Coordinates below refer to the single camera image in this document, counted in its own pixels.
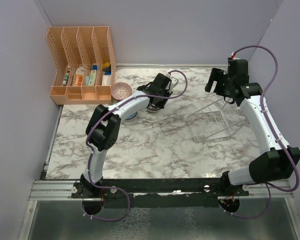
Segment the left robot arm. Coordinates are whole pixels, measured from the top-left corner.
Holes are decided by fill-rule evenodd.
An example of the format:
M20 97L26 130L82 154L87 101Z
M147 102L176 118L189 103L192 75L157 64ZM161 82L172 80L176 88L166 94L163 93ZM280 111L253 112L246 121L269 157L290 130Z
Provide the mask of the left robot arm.
M141 85L126 99L113 105L98 105L87 125L85 143L91 150L86 169L80 176L80 184L87 196L96 197L101 190L103 165L107 151L116 143L121 122L132 118L140 110L158 111L165 107L178 80L170 74L158 73L152 82Z

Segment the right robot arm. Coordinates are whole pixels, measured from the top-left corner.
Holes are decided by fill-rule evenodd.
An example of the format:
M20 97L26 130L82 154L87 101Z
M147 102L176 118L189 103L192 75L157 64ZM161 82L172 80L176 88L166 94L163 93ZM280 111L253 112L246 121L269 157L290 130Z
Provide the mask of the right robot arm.
M285 180L295 173L300 160L300 149L291 147L280 133L263 90L256 83L249 82L248 61L228 59L227 70L212 68L205 91L213 91L224 99L230 98L248 119L257 139L260 156L247 166L222 173L220 191L230 196L242 185L263 184Z

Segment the red floral bowl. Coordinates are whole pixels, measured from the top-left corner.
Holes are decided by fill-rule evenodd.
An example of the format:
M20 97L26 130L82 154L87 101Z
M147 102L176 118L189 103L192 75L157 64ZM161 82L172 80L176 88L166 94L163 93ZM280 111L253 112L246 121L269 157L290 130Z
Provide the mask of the red floral bowl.
M161 110L160 107L157 107L157 106L155 106L155 105L149 105L149 106L147 107L147 109L148 109L149 111L151 111L151 112L157 112L157 111L160 111L160 110Z

